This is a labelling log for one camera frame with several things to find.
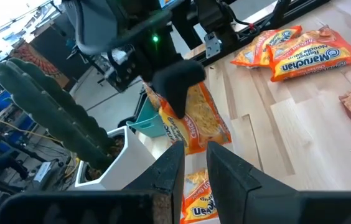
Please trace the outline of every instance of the green led light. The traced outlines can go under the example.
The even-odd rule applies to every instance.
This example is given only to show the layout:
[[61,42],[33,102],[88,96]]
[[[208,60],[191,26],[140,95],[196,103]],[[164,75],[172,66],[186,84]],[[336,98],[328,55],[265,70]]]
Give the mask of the green led light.
[[153,35],[152,36],[152,41],[155,42],[155,43],[158,43],[159,42],[159,37],[157,35]]

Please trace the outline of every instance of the blue bin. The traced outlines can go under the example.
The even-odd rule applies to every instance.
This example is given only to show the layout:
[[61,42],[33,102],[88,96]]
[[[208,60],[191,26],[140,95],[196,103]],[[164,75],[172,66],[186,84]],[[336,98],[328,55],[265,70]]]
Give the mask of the blue bin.
[[12,100],[8,100],[8,98],[11,98],[11,94],[7,91],[0,93],[0,111],[6,109],[12,103]]
[[7,144],[0,142],[0,152],[8,152],[10,149],[11,148]]
[[134,123],[127,121],[126,124],[127,126],[134,128],[150,138],[159,137],[166,134],[162,118],[155,111],[148,98],[145,100],[136,122]]

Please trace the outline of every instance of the maruchan noodle package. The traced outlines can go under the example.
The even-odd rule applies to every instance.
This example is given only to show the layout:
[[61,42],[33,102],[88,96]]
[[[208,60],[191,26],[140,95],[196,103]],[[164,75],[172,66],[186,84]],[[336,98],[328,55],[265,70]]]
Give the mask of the maruchan noodle package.
[[231,134],[220,117],[213,98],[203,82],[189,87],[185,116],[179,119],[170,104],[159,97],[159,114],[171,143],[183,141],[185,154],[204,152],[208,141],[231,142]]
[[249,45],[243,47],[231,63],[248,67],[268,67],[269,53],[266,46],[276,45],[295,38],[300,35],[301,31],[301,26],[283,30],[264,31],[255,37]]
[[185,176],[181,224],[218,217],[207,169]]
[[272,82],[351,64],[351,45],[328,26],[267,49]]

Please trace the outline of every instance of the wooden table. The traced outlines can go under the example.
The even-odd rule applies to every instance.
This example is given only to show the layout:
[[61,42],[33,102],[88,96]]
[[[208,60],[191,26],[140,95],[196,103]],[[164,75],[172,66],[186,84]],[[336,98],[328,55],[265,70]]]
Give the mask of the wooden table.
[[[273,8],[247,21],[257,21]],[[324,24],[351,44],[351,0],[333,0],[287,27],[302,25],[309,31]],[[185,57],[202,50],[204,46]],[[351,89],[351,65],[272,83],[269,69],[232,65],[236,53],[206,67],[205,81],[243,145],[235,153],[296,189],[351,190],[351,120],[338,99]],[[139,138],[156,157],[169,146],[166,137]]]

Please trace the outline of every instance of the cactus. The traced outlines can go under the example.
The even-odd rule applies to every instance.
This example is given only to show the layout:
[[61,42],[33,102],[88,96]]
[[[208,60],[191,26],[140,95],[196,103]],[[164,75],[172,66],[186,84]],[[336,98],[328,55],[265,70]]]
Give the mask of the cactus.
[[92,168],[105,170],[113,162],[114,140],[37,66],[17,58],[1,62],[0,84],[18,107]]

